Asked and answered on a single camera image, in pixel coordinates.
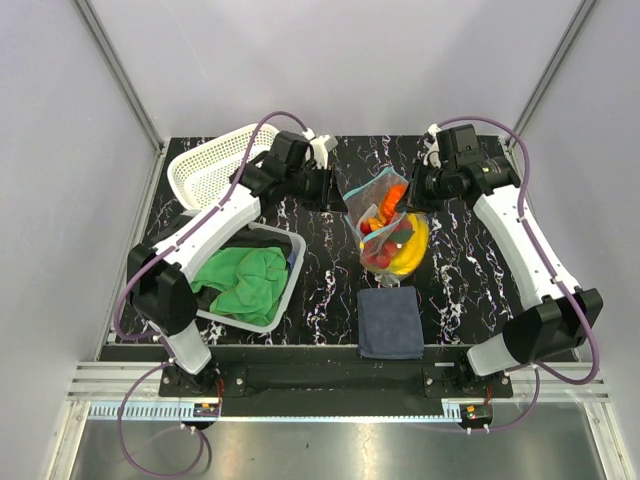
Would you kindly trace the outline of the yellow fake banana bunch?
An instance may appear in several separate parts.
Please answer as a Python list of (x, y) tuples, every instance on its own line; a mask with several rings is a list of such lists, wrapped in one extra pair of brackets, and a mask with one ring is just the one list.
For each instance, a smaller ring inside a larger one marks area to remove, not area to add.
[(428, 249), (429, 227), (422, 215), (408, 214), (403, 218), (407, 218), (411, 222), (414, 227), (414, 235), (392, 260), (388, 269), (375, 270), (376, 272), (396, 277), (407, 277), (421, 264)]

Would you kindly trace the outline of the clear zip top bag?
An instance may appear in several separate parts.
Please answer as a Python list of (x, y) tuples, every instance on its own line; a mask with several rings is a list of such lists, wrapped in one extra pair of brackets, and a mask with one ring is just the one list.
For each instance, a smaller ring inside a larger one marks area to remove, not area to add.
[(398, 286), (413, 274), (428, 251), (426, 217), (396, 210), (407, 188), (408, 181), (387, 167), (343, 195), (359, 261), (384, 287)]

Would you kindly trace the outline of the aluminium frame post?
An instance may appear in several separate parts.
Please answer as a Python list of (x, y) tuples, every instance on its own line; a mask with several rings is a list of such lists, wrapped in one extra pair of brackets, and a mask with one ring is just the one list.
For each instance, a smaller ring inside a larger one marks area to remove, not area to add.
[(524, 135), (528, 124), (553, 85), (598, 5), (598, 0), (578, 2), (514, 124), (513, 131), (519, 136)]
[(164, 140), (158, 133), (150, 115), (144, 107), (92, 2), (88, 0), (72, 0), (71, 3), (91, 35), (99, 54), (113, 76), (117, 87), (124, 96), (146, 140), (156, 153), (160, 152), (164, 146)]

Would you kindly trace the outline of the red fake strawberry bunch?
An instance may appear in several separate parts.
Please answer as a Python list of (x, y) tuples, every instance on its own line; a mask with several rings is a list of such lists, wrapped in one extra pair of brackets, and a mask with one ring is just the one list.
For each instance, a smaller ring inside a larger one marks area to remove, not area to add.
[(386, 270), (392, 260), (414, 235), (414, 227), (402, 218), (388, 233), (376, 236), (363, 244), (360, 260), (369, 269)]

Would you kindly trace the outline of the aluminium front rail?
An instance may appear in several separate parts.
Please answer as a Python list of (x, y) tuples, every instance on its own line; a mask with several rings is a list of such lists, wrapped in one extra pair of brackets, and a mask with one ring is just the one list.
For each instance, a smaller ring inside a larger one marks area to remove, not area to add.
[(417, 399), (522, 400), (534, 393), (532, 368), (501, 373), (480, 384), (463, 387), (454, 379), (449, 362), (431, 365), (331, 362), (230, 362), (202, 379), (194, 380), (175, 367), (152, 372), (153, 363), (85, 362), (76, 368), (67, 397), (118, 400), (139, 380), (134, 396), (140, 399), (250, 398), (262, 394), (340, 393), (405, 394)]

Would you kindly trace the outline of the green microfibre cloth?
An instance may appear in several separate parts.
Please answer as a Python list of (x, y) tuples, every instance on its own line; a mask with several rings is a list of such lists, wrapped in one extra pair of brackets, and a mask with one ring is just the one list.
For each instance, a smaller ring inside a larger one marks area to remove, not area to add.
[(289, 278), (276, 247), (229, 247), (212, 255), (191, 281), (194, 294), (216, 293), (208, 311), (242, 323), (270, 325)]

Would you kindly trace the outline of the left aluminium frame post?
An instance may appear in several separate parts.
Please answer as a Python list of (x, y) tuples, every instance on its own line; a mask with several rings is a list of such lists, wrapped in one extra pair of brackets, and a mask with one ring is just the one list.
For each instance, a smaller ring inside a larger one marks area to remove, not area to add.
[(71, 3), (91, 35), (99, 54), (113, 76), (117, 87), (124, 96), (146, 140), (156, 153), (160, 152), (164, 146), (164, 140), (158, 133), (150, 115), (144, 107), (92, 2), (88, 0), (72, 0)]

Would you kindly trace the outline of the dark blue folded towel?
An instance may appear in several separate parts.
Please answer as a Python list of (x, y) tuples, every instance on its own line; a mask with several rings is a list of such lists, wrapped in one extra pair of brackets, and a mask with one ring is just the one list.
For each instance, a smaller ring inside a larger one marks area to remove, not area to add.
[(357, 294), (358, 352), (374, 360), (418, 360), (424, 336), (413, 286), (368, 288)]

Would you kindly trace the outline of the orange fake ginger root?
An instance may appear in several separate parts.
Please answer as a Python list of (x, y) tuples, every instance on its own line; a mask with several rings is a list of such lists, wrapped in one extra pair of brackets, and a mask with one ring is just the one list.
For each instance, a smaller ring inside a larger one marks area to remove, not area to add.
[(380, 219), (378, 214), (379, 205), (371, 204), (358, 222), (359, 230), (363, 235), (368, 235), (379, 229), (386, 227), (390, 222)]

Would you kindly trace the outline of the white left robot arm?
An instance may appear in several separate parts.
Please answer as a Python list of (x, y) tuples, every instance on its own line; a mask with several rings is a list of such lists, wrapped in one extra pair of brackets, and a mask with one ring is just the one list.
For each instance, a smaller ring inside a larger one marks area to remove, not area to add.
[(196, 274), (234, 234), (285, 198), (311, 211), (345, 212), (329, 160), (336, 145), (330, 135), (281, 131), (259, 153), (247, 148), (221, 198), (161, 242), (130, 251), (120, 303), (148, 320), (193, 395), (208, 394), (216, 382), (208, 366), (212, 355), (196, 325)]

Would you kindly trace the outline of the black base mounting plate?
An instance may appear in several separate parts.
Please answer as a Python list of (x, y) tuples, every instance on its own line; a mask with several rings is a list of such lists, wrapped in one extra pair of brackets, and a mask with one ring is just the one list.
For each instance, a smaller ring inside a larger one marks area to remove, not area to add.
[(253, 393), (276, 391), (400, 391), (429, 399), (509, 399), (514, 390), (509, 377), (496, 374), (479, 383), (463, 386), (454, 365), (420, 363), (222, 363), (202, 374), (188, 377), (175, 367), (163, 370), (159, 386), (162, 397), (205, 397), (222, 386), (226, 398), (247, 398)]

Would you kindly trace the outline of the orange fake bell pepper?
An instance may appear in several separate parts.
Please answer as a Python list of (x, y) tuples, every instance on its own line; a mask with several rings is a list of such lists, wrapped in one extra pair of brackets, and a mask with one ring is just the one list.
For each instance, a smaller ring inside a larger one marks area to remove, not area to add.
[(390, 221), (396, 212), (396, 206), (402, 199), (406, 191), (406, 186), (403, 184), (396, 184), (391, 186), (383, 200), (379, 204), (378, 214), (380, 219), (385, 222)]

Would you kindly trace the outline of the white perforated plastic basket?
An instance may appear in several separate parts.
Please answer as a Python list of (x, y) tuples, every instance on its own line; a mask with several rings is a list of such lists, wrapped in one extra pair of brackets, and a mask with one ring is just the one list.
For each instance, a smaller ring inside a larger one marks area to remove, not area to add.
[(185, 210), (202, 210), (228, 190), (256, 125), (250, 124), (174, 158), (167, 179)]

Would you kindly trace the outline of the grey plastic bin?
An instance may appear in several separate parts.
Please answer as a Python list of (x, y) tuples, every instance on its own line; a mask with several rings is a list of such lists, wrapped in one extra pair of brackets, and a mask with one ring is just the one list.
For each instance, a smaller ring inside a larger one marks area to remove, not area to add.
[(191, 282), (201, 318), (252, 333), (280, 323), (304, 262), (298, 234), (251, 223), (235, 233)]

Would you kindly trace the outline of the black cloth in bin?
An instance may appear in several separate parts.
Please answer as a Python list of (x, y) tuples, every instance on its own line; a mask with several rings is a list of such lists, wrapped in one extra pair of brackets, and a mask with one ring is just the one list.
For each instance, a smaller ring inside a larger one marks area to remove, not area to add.
[(286, 260), (292, 254), (293, 247), (290, 238), (280, 232), (266, 229), (246, 229), (237, 234), (238, 242), (246, 247), (279, 248)]

